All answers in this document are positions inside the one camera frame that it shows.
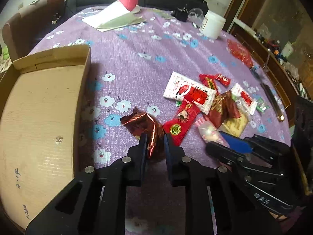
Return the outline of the clear cream wafer packet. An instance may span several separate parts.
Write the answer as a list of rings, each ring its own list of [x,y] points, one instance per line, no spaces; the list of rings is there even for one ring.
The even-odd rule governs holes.
[[[239,118],[226,119],[219,127],[219,130],[232,136],[240,137],[248,122],[248,117],[242,114]]]

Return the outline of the pink white candy packet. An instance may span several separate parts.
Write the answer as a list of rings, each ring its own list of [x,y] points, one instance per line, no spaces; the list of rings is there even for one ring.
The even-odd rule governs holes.
[[[225,147],[229,147],[228,142],[222,137],[219,130],[212,124],[211,121],[200,118],[195,121],[195,125],[205,143],[215,142]]]

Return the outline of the green candy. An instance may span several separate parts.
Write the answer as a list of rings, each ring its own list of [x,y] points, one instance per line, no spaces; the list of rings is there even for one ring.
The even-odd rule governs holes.
[[[269,106],[267,105],[267,103],[264,101],[262,97],[257,99],[256,109],[258,112],[263,114],[268,108]]]

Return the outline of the red round-logo snack packet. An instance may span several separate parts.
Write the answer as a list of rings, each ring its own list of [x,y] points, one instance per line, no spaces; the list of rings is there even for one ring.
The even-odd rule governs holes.
[[[175,146],[181,145],[199,113],[200,109],[193,102],[184,99],[174,118],[164,123],[163,129],[171,136]]]

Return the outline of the red brown chocolate bar wrapper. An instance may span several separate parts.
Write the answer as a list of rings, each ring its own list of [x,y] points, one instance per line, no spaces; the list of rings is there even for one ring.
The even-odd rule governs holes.
[[[211,74],[200,74],[200,81],[208,88],[218,91],[218,88],[215,84],[215,75]]]

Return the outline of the white red large snack packet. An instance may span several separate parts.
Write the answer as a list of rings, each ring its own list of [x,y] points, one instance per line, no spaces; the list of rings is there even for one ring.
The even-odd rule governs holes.
[[[163,97],[172,100],[193,102],[199,110],[208,115],[216,96],[216,90],[206,87],[177,72],[173,72],[163,93]]]

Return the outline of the dark red foil snack bag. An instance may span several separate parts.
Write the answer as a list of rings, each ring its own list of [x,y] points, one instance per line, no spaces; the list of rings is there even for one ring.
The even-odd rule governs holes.
[[[140,138],[142,133],[148,137],[148,158],[161,161],[165,158],[163,125],[147,112],[141,111],[137,106],[130,115],[123,116],[120,122],[128,131]]]

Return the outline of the small white red sachet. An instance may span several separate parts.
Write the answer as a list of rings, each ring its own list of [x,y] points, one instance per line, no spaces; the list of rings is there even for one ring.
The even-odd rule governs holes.
[[[248,92],[246,92],[239,83],[236,83],[231,89],[232,99],[235,103],[240,103],[247,114],[254,115],[257,101],[253,99]]]

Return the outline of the small red candy packet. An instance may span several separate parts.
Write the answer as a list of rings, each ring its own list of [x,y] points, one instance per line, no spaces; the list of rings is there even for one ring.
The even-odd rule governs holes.
[[[217,80],[219,83],[221,83],[224,87],[228,87],[229,85],[230,85],[230,83],[231,83],[231,79],[230,78],[228,78],[228,77],[226,77],[226,76],[224,76],[224,75],[222,75],[222,74],[215,74],[214,76],[213,76],[213,78],[215,79],[215,80]]]

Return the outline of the dark knife on table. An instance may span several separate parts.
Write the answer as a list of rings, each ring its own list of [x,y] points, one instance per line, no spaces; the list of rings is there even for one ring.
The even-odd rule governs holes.
[[[268,100],[270,101],[272,108],[276,114],[276,118],[277,120],[281,123],[284,122],[285,117],[279,107],[279,104],[277,103],[277,101],[275,100],[274,94],[272,93],[270,87],[268,85],[266,85],[263,81],[262,81],[262,77],[257,73],[256,71],[256,67],[253,66],[251,69],[251,74],[253,74],[253,76],[259,81],[261,88],[264,90]]]

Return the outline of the wooden side cabinet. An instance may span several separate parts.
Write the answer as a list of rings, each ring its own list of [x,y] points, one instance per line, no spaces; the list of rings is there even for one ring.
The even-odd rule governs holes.
[[[312,99],[312,9],[305,0],[231,0],[225,29],[247,50],[294,125],[296,98]]]

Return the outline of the white plastic jar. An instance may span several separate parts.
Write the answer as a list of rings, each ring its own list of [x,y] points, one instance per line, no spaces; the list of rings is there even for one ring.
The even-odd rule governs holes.
[[[207,11],[200,26],[200,33],[210,39],[216,40],[220,35],[225,23],[225,18],[212,11]]]

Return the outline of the clear plastic cup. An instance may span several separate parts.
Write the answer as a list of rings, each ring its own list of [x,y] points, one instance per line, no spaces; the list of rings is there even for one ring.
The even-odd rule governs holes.
[[[188,12],[188,21],[195,23],[198,27],[204,19],[203,11],[200,8],[193,8]]]

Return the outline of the black leather sofa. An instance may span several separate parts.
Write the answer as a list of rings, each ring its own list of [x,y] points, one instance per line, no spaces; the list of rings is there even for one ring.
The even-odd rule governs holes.
[[[66,0],[64,16],[71,16],[84,9],[94,6],[108,6],[116,0]],[[206,13],[209,8],[205,0],[139,0],[139,6],[152,7],[161,10],[173,11],[177,8],[191,10],[200,8]]]

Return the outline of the white paper sheets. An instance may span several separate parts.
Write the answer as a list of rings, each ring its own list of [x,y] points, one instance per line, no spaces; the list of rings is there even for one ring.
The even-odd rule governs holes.
[[[82,21],[100,32],[106,32],[146,22],[143,16],[137,16],[140,9],[136,5],[132,11],[129,11],[120,1],[115,1],[98,14],[88,16]]]

